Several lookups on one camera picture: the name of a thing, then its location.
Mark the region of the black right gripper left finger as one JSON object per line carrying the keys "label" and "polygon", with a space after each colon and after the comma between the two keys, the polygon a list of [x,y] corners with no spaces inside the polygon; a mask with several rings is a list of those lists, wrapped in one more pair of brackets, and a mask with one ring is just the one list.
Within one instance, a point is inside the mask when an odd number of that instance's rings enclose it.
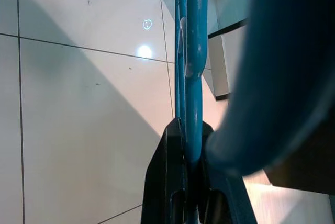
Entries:
{"label": "black right gripper left finger", "polygon": [[186,223],[187,168],[180,120],[166,127],[146,171],[140,224]]}

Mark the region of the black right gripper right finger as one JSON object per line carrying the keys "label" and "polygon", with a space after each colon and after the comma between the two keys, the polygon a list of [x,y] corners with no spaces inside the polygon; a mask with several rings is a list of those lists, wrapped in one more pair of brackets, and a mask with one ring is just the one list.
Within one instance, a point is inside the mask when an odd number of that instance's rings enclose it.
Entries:
{"label": "black right gripper right finger", "polygon": [[228,177],[215,170],[205,157],[205,144],[213,132],[203,122],[202,153],[198,164],[198,214],[201,224],[257,224],[241,177]]}

